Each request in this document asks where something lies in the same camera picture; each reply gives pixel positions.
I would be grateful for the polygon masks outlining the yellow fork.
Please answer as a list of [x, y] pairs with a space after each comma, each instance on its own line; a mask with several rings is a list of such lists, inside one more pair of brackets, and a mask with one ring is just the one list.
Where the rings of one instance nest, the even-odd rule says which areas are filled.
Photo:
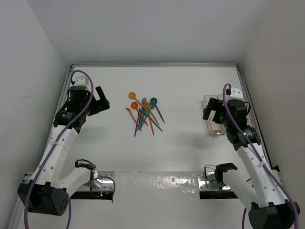
[[153, 116], [154, 120], [156, 121], [156, 123], [159, 125], [159, 122], [157, 120], [157, 118], [155, 117], [154, 113], [152, 112], [152, 110], [150, 109], [149, 103], [147, 101], [143, 101], [142, 103], [144, 105], [144, 107], [150, 112], [150, 114]]

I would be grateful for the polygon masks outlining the orange fork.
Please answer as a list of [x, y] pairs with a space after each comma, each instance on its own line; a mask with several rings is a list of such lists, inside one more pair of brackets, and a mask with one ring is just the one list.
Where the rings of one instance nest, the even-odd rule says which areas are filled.
[[137, 119], [135, 119], [135, 118], [134, 118], [134, 116], [133, 116], [133, 114], [132, 114], [131, 109], [130, 109], [130, 108], [128, 108], [128, 107], [126, 107], [125, 109], [126, 109], [126, 110], [127, 110], [129, 113], [130, 113], [130, 115], [131, 115], [131, 117], [132, 117], [133, 121], [136, 123], [136, 126], [138, 127], [138, 129], [142, 131], [141, 126], [139, 125], [139, 123], [138, 123]]

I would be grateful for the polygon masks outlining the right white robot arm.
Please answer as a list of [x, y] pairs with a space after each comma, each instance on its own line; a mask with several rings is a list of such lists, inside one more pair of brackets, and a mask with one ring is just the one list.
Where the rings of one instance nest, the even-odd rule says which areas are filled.
[[233, 163], [219, 164], [214, 176], [218, 184], [229, 186], [243, 203], [254, 229], [289, 229], [297, 227], [299, 205], [283, 191], [265, 159], [257, 131], [248, 125], [249, 109], [243, 100], [228, 102], [210, 98], [203, 110], [207, 120], [214, 111], [213, 122], [226, 130], [229, 142], [244, 163], [252, 182], [249, 185]]

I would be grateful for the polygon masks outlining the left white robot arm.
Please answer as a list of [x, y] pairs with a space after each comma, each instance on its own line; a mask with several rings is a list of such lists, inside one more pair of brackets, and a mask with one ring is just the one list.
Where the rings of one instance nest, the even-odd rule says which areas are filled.
[[68, 151], [80, 133], [86, 118], [110, 108], [101, 87], [95, 88], [99, 100], [86, 86], [72, 86], [68, 98], [55, 115], [51, 137], [40, 162], [27, 183], [21, 183], [18, 195], [28, 212], [61, 216], [71, 196], [92, 180], [96, 166], [92, 163], [75, 163], [74, 170], [61, 178]]

